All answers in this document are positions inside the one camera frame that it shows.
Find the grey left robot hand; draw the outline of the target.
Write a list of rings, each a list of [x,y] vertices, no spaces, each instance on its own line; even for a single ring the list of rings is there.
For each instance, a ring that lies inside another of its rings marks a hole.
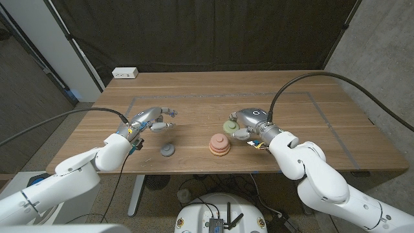
[[[174,118],[178,112],[168,107],[151,107],[135,115],[129,121],[128,126],[120,126],[116,133],[126,138],[129,142],[132,142],[146,129],[158,133],[164,129],[172,128],[174,123],[164,122],[163,114]]]

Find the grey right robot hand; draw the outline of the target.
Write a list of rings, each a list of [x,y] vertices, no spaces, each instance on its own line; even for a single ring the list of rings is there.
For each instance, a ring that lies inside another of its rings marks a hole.
[[[238,140],[248,140],[252,135],[258,135],[265,144],[270,144],[272,139],[283,130],[268,121],[268,113],[258,108],[247,108],[233,112],[229,120],[241,123],[244,127],[231,133]]]

